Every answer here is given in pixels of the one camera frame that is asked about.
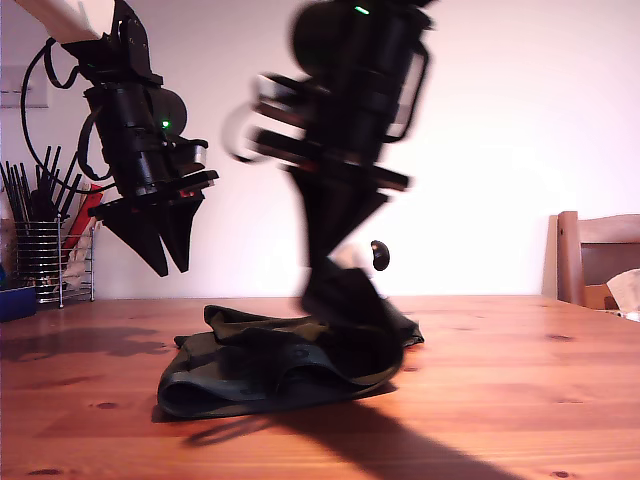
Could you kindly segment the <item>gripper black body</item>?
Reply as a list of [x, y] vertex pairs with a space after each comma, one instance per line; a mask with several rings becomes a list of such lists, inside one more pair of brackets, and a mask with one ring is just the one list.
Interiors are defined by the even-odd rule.
[[142, 153], [126, 175], [116, 178], [121, 197], [90, 208], [89, 215], [102, 216], [106, 205], [127, 205], [141, 212], [180, 198], [203, 195], [203, 190], [219, 178], [215, 170], [205, 168], [207, 149], [207, 142], [169, 142], [158, 152]]

